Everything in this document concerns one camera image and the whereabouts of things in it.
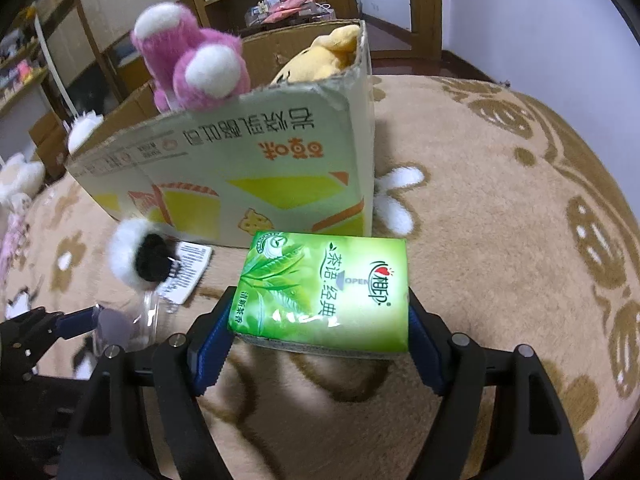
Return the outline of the green tissue pack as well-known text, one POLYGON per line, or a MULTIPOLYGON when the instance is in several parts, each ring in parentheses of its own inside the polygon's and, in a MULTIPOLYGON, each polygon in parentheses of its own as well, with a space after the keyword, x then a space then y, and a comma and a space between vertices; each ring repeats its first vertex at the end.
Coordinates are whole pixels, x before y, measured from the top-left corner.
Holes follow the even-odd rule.
POLYGON ((267 348, 391 356, 409 348, 404 240, 264 231, 254 236, 229 313, 267 348))

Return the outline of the pink plush bear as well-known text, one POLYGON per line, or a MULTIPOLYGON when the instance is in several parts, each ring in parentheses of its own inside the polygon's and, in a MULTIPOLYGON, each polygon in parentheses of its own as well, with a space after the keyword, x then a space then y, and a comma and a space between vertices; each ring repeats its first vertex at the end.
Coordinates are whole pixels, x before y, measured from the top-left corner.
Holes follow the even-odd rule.
POLYGON ((250 91, 242 40, 201 28, 181 3, 161 2, 134 23, 131 42, 154 81, 154 103, 161 113, 214 110, 250 91))

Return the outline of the yellow dog plush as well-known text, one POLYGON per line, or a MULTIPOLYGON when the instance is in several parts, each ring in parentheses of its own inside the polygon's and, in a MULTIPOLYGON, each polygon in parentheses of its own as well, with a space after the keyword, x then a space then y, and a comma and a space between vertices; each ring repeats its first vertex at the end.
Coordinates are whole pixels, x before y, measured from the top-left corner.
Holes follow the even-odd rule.
POLYGON ((317 81, 341 73, 355 61, 359 35, 360 26, 349 24, 318 36, 280 69, 271 84, 317 81))

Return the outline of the white printed label tag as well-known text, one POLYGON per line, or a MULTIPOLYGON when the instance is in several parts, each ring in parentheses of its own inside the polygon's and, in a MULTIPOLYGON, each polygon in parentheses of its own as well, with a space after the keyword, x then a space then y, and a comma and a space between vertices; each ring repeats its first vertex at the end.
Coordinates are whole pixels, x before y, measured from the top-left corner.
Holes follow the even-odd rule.
POLYGON ((157 293, 171 304, 182 306, 201 281, 213 252, 208 245, 179 242, 176 246, 177 265, 157 287, 157 293))

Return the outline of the cream brown plush toy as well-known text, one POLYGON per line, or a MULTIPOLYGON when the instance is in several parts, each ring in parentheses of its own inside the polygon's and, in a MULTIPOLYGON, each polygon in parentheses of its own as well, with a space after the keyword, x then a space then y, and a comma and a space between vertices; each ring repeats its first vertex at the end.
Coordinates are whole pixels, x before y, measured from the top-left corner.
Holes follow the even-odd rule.
POLYGON ((23 153, 12 155, 1 168, 1 205, 9 206, 14 195, 34 198, 43 186, 46 168, 39 159, 29 162, 23 153))

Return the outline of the brown cardboard box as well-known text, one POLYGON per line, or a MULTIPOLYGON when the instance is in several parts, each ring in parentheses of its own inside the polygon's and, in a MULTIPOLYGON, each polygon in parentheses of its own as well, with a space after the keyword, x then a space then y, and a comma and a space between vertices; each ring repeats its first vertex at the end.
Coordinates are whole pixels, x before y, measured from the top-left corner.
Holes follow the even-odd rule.
POLYGON ((47 112, 29 129, 29 135, 48 178, 58 180, 65 174, 68 155, 67 131, 61 119, 55 112, 47 112))

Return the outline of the white round plush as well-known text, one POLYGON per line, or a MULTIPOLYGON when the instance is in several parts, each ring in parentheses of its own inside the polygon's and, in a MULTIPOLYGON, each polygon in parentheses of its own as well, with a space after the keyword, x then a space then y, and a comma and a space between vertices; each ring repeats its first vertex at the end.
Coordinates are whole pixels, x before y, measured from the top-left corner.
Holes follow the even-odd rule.
POLYGON ((93 110, 74 119, 67 137, 68 154, 75 154, 90 138, 93 131, 104 121, 102 115, 93 110))

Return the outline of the beige floral blanket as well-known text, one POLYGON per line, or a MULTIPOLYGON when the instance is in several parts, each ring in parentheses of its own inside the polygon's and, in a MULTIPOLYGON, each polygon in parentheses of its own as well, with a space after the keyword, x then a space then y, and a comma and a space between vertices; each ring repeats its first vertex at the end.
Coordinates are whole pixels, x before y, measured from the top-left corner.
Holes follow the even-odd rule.
MULTIPOLYGON (((371 81, 374 232, 408 242, 410 284, 450 330, 540 356, 582 469, 639 411, 639 227, 575 130, 486 82, 371 81)), ((237 342, 200 401, 238 479, 402 479, 439 400, 408 356, 363 361, 237 342)))

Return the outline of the white figure display shelf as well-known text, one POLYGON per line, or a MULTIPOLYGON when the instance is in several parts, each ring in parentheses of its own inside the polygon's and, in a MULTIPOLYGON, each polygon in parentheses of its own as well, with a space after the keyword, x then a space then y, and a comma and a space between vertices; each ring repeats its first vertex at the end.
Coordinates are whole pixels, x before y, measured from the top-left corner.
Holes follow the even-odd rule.
POLYGON ((37 8, 25 6, 1 38, 1 116, 6 116, 20 99, 52 81, 64 107, 64 116, 78 115, 55 67, 44 39, 37 8))

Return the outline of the open cardboard box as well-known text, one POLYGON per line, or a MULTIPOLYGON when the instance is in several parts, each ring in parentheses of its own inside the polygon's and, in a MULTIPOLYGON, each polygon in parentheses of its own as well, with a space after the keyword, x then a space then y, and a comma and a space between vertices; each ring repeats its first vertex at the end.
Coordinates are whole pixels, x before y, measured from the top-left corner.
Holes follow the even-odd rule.
POLYGON ((265 230, 367 236, 374 114, 366 25, 352 22, 346 67, 320 79, 293 60, 339 21, 247 37, 249 92, 216 110, 160 114, 139 88, 67 162, 113 218, 145 218, 192 242, 247 247, 265 230))

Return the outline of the large wooden wardrobe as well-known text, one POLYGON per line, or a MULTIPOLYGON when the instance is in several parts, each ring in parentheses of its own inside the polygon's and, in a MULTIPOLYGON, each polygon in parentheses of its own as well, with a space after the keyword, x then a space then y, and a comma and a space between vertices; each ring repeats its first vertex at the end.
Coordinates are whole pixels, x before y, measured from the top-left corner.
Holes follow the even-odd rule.
POLYGON ((108 113, 149 78, 130 42, 134 22, 154 3, 193 0, 34 0, 53 81, 70 104, 108 113))

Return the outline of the small black side table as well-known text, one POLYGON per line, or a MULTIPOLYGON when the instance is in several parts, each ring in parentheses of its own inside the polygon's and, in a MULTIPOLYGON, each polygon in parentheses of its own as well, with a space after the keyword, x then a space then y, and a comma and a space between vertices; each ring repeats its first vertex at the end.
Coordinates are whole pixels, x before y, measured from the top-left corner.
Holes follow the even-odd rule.
POLYGON ((258 32, 303 25, 336 19, 335 10, 327 3, 316 3, 312 0, 299 1, 300 6, 285 9, 283 2, 270 8, 254 6, 245 13, 246 26, 239 32, 241 37, 248 37, 258 32))

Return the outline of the pink cloth on table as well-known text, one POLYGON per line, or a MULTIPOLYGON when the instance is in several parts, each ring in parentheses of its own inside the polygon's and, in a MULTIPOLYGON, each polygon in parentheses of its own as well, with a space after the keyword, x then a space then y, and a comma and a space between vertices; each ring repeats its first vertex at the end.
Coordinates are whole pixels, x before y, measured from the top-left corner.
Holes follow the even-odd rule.
POLYGON ((307 3, 314 2, 314 0, 283 0, 274 6, 270 6, 267 11, 266 17, 262 20, 266 24, 277 23, 289 16, 298 13, 306 6, 307 3))

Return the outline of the wooden door with mirror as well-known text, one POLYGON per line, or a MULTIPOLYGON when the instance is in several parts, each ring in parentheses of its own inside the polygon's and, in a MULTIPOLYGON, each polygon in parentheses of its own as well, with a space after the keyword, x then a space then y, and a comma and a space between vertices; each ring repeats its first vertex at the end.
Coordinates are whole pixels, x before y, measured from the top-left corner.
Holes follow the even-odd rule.
POLYGON ((438 61, 442 0, 321 0, 338 18, 366 22, 372 58, 438 61))

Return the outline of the white black pompom keychain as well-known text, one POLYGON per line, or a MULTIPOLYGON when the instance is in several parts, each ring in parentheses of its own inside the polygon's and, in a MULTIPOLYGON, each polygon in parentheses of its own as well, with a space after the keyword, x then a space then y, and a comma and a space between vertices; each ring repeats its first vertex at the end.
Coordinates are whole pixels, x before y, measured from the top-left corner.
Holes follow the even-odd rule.
POLYGON ((150 290, 181 268, 176 244, 156 224, 133 218, 119 222, 108 243, 115 278, 135 290, 150 290))

